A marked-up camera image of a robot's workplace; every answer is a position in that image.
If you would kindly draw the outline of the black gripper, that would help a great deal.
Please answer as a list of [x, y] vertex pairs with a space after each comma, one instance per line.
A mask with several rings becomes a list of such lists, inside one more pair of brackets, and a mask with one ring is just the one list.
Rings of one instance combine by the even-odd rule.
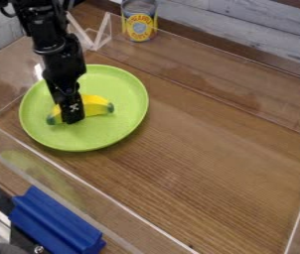
[[65, 46], [53, 55], [43, 56], [47, 82], [53, 101], [60, 106], [64, 123], [73, 124], [84, 118], [77, 79], [85, 73], [81, 47], [75, 34], [65, 35]]

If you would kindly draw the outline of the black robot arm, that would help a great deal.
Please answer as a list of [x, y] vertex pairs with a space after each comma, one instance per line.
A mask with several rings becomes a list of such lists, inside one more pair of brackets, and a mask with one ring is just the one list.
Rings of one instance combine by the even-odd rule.
[[60, 119], [73, 124], [84, 118], [77, 79], [85, 73], [79, 39], [68, 32], [67, 10], [59, 0], [0, 0], [0, 12], [16, 17], [33, 52], [43, 58], [51, 97], [60, 107]]

